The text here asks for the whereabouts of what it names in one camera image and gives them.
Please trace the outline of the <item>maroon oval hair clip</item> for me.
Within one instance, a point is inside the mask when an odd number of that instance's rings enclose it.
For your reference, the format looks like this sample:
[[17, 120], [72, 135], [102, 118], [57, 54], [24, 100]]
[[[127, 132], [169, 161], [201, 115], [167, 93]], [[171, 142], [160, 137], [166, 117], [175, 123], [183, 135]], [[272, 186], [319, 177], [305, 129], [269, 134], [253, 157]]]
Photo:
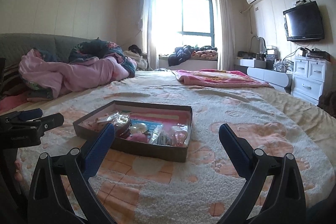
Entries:
[[114, 131], [117, 138], [126, 139], [130, 135], [131, 120], [114, 122]]

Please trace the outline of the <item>beige peach patterned bed blanket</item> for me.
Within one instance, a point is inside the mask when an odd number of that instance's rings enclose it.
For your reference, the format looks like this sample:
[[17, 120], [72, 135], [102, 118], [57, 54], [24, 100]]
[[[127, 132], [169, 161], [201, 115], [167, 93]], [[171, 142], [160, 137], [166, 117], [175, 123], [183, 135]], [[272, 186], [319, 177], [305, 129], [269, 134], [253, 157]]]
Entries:
[[193, 110], [186, 162], [107, 153], [89, 182], [118, 223], [216, 223], [244, 185], [219, 141], [224, 123], [269, 155], [292, 153], [307, 206], [324, 200], [335, 185], [335, 119], [320, 108], [272, 88], [186, 86], [171, 72], [138, 72], [132, 79], [24, 105], [47, 115], [62, 113], [65, 121], [40, 145], [18, 151], [23, 187], [29, 188], [41, 153], [61, 155], [83, 144], [74, 121], [115, 100]]

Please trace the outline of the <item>pink quilt bundle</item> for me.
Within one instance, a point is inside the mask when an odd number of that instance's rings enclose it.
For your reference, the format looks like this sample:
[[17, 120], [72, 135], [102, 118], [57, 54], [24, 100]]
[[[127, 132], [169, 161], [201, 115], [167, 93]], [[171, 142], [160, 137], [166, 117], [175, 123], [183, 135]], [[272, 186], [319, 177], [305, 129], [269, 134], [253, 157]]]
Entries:
[[34, 97], [47, 100], [134, 77], [135, 70], [134, 61], [117, 53], [103, 59], [93, 57], [81, 63], [68, 64], [47, 62], [37, 50], [30, 50], [19, 63], [19, 74], [35, 93]]

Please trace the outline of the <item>blue booklet in tray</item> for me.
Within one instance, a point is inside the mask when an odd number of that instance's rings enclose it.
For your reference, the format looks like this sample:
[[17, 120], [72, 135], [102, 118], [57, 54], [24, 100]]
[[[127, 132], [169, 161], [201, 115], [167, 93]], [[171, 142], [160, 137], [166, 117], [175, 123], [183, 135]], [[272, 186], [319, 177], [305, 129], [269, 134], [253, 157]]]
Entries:
[[161, 123], [132, 119], [130, 126], [130, 138], [133, 141], [149, 143], [151, 133]]

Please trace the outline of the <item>clear plastic bag in tray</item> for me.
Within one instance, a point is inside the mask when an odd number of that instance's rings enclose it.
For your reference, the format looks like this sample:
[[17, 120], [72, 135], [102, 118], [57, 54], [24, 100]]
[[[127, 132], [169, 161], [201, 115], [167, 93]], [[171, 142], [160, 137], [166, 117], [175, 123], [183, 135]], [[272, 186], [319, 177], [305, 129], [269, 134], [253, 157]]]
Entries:
[[171, 139], [163, 129], [163, 125], [159, 124], [151, 133], [149, 144], [171, 145]]

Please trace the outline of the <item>dark shallow cardboard box tray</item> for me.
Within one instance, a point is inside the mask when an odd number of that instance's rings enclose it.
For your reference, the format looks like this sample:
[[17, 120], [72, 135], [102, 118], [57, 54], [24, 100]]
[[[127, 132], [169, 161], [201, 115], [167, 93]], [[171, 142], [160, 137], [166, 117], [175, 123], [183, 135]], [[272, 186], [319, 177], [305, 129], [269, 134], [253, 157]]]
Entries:
[[112, 149], [185, 162], [191, 138], [193, 110], [190, 106], [112, 101], [73, 122], [76, 135], [94, 139], [112, 124]]

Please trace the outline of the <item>white low desk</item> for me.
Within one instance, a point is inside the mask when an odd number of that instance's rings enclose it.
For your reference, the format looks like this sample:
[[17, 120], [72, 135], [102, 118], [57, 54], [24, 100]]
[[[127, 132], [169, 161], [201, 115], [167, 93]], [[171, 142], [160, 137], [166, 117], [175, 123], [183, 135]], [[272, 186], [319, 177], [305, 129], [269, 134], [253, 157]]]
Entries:
[[291, 74], [266, 69], [265, 61], [236, 57], [234, 67], [236, 71], [241, 71], [259, 82], [267, 82], [276, 90], [290, 94]]

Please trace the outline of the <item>grey green headboard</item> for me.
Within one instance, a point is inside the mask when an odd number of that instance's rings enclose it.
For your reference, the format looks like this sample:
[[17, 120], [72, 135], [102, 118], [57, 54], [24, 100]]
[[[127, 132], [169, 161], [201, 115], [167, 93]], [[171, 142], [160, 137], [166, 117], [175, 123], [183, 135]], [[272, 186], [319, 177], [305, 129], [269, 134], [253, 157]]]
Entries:
[[0, 54], [1, 58], [6, 59], [6, 65], [13, 65], [18, 64], [29, 50], [37, 48], [48, 51], [67, 63], [72, 48], [89, 41], [92, 39], [49, 34], [1, 34]]

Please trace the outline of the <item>red pink folded blanket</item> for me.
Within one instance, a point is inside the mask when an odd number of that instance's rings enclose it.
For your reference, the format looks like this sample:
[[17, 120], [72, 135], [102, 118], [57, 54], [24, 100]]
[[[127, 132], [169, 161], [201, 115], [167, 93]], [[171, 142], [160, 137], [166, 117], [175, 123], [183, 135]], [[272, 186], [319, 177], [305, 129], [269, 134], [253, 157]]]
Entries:
[[203, 69], [199, 71], [172, 71], [176, 79], [184, 85], [211, 88], [273, 88], [267, 82], [254, 80], [240, 71]]

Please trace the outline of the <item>white drawer cabinet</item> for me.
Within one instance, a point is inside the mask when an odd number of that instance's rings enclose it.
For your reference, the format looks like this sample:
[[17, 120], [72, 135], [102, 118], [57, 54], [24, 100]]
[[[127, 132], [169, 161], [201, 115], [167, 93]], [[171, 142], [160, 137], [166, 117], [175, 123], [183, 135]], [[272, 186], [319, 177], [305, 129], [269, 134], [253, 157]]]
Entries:
[[295, 57], [291, 95], [317, 106], [320, 96], [331, 90], [331, 62], [310, 57]]

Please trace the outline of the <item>dark floral duvet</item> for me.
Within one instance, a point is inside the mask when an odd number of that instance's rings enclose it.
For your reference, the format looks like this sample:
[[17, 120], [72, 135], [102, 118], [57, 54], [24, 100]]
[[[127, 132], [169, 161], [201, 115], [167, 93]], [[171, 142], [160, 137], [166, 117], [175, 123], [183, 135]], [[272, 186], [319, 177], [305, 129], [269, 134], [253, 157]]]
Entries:
[[82, 42], [70, 51], [68, 62], [70, 64], [84, 63], [93, 58], [104, 59], [106, 57], [114, 57], [128, 73], [129, 77], [135, 76], [137, 64], [130, 57], [124, 55], [120, 46], [114, 42], [107, 42], [95, 39], [89, 42]]

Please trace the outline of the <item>dark clothes pile on sill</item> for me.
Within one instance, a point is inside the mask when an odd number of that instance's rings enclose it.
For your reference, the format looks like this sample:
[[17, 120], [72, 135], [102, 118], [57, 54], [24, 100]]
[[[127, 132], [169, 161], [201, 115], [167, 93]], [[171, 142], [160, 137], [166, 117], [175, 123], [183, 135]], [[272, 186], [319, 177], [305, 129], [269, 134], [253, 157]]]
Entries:
[[212, 46], [192, 47], [183, 46], [175, 48], [173, 54], [168, 59], [168, 66], [173, 67], [184, 63], [189, 59], [197, 60], [216, 60], [218, 58], [218, 50]]

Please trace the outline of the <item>left white curtain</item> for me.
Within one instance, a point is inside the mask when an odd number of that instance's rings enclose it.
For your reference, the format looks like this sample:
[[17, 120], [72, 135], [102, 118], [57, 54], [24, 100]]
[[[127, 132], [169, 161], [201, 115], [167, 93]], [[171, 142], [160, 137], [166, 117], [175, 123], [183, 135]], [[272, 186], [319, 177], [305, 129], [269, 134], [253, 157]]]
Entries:
[[141, 17], [139, 26], [142, 32], [142, 52], [147, 58], [147, 68], [151, 71], [158, 69], [159, 54], [155, 44], [154, 24], [156, 17], [157, 0], [139, 0], [141, 8]]

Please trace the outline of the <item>black wall television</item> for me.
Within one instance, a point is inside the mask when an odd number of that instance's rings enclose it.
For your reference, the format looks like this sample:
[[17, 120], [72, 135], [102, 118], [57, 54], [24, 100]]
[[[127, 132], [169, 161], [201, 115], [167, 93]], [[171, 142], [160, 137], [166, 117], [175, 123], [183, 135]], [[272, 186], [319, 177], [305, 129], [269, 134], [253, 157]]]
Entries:
[[319, 42], [325, 38], [322, 15], [316, 1], [283, 12], [286, 39], [290, 42]]

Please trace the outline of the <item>window with teal frame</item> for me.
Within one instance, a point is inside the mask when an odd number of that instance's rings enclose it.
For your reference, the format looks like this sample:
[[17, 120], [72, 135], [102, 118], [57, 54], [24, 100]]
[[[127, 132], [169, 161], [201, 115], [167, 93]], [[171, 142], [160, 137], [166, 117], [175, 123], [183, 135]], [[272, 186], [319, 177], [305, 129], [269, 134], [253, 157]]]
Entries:
[[176, 48], [214, 45], [212, 0], [157, 0], [153, 24], [155, 47], [160, 56]]

